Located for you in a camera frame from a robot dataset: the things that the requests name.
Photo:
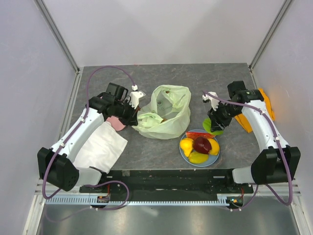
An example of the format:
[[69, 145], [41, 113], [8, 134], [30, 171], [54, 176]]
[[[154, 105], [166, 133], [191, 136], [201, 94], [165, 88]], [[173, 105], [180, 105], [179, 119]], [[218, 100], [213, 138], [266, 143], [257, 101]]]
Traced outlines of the yellow fake lemon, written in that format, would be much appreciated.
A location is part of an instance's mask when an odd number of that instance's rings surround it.
[[220, 152], [220, 146], [215, 139], [208, 139], [211, 144], [211, 150], [209, 152], [210, 155], [217, 156]]

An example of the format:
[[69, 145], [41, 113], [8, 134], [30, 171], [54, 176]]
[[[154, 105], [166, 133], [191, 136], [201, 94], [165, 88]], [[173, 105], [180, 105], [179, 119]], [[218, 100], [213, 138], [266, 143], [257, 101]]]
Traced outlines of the dark red fake apple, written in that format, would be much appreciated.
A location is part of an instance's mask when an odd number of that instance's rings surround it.
[[209, 154], [211, 150], [211, 144], [208, 141], [208, 139], [205, 139], [203, 137], [198, 137], [196, 140], [194, 140], [193, 149], [196, 152], [199, 152], [202, 154]]

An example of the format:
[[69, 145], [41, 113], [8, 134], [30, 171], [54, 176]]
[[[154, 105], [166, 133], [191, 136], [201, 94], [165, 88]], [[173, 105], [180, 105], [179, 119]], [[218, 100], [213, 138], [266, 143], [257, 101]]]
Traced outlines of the red fake watermelon slice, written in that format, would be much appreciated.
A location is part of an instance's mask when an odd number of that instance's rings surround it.
[[203, 137], [205, 139], [212, 139], [215, 137], [215, 135], [206, 133], [206, 132], [186, 132], [186, 137], [196, 140], [198, 137]]

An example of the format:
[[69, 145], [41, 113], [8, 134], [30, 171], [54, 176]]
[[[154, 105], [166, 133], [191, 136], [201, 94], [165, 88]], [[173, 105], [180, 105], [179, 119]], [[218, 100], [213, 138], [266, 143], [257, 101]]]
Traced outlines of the yellow fake pear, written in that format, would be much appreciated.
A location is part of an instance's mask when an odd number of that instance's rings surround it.
[[184, 155], [189, 157], [193, 151], [194, 140], [191, 138], [184, 138], [180, 141], [180, 148], [183, 150]]

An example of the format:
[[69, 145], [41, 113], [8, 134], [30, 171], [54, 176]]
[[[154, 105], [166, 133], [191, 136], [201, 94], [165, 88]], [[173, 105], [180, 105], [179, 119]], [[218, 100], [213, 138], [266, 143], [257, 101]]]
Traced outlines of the pale green plastic bag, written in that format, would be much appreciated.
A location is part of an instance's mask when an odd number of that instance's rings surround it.
[[159, 140], [180, 137], [190, 123], [191, 92], [188, 87], [158, 86], [151, 101], [137, 113], [138, 125], [133, 126], [140, 135]]

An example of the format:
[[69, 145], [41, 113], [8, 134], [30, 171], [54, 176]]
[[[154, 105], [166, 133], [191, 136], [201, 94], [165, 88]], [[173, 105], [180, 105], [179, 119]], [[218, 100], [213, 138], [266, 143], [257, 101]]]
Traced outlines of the yellow green fake starfruit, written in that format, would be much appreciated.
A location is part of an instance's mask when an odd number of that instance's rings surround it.
[[202, 164], [204, 162], [206, 162], [209, 159], [209, 155], [208, 154], [202, 154], [199, 152], [192, 152], [189, 157], [189, 162], [193, 163], [193, 164]]

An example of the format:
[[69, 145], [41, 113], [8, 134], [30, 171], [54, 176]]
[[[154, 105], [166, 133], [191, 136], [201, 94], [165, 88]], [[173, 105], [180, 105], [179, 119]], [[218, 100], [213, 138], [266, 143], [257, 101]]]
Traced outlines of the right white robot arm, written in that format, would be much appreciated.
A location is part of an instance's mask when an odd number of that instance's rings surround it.
[[280, 135], [261, 91], [248, 90], [243, 81], [234, 81], [227, 88], [229, 100], [218, 98], [214, 92], [204, 92], [202, 100], [210, 102], [211, 109], [203, 127], [208, 133], [219, 135], [233, 118], [242, 114], [250, 124], [260, 149], [251, 166], [231, 171], [232, 180], [237, 184], [258, 185], [291, 182], [301, 153], [298, 147], [291, 147]]

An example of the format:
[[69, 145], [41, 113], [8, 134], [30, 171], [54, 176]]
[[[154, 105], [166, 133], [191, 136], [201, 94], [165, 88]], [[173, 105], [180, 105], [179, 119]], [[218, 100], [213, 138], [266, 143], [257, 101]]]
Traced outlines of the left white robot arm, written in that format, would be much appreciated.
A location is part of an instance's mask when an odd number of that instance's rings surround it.
[[40, 178], [58, 190], [70, 191], [75, 186], [96, 185], [101, 172], [95, 167], [81, 168], [74, 165], [79, 151], [107, 118], [117, 117], [126, 126], [137, 125], [139, 101], [145, 96], [137, 86], [132, 91], [110, 83], [105, 92], [92, 97], [81, 116], [60, 140], [50, 148], [41, 148], [37, 153]]

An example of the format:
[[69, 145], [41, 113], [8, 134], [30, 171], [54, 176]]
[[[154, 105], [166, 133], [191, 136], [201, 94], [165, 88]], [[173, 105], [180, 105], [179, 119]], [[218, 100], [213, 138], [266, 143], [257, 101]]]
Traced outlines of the pink cloth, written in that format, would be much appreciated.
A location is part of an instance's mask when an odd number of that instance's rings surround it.
[[115, 131], [121, 131], [123, 130], [126, 126], [119, 120], [119, 118], [117, 117], [108, 117], [106, 122], [108, 122], [111, 127], [115, 130]]

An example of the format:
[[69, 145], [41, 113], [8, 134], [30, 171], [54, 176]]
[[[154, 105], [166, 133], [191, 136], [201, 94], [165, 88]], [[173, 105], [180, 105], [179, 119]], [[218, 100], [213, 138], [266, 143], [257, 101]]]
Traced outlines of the orange cloth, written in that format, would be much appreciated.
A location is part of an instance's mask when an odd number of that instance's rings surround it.
[[[270, 102], [269, 97], [266, 95], [266, 93], [264, 92], [263, 89], [259, 88], [258, 90], [260, 91], [261, 95], [264, 98], [264, 102], [266, 104], [266, 109], [268, 111], [268, 114], [269, 114], [270, 118], [273, 121], [275, 121], [275, 113], [272, 110], [272, 106], [271, 106], [271, 102]], [[252, 132], [252, 127], [251, 127], [249, 121], [247, 120], [247, 118], [243, 114], [239, 114], [239, 115], [235, 116], [235, 119], [243, 127], [243, 129], [246, 132], [248, 132], [248, 133]]]

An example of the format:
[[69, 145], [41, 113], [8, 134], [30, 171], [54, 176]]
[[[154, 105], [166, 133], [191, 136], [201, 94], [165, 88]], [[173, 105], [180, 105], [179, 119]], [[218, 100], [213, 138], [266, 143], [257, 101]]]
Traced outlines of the white cloth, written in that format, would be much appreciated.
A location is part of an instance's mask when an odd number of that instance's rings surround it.
[[109, 173], [123, 153], [128, 141], [119, 131], [115, 131], [108, 122], [104, 122], [87, 139], [77, 154], [74, 166], [92, 167]]

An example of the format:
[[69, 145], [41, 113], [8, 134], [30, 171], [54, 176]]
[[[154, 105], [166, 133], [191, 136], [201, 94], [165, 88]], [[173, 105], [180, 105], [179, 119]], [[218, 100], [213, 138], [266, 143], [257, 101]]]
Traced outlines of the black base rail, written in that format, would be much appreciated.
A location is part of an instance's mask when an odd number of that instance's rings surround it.
[[112, 170], [104, 173], [99, 188], [80, 187], [81, 193], [109, 192], [111, 200], [209, 201], [218, 194], [251, 194], [248, 184], [236, 184], [229, 169]]

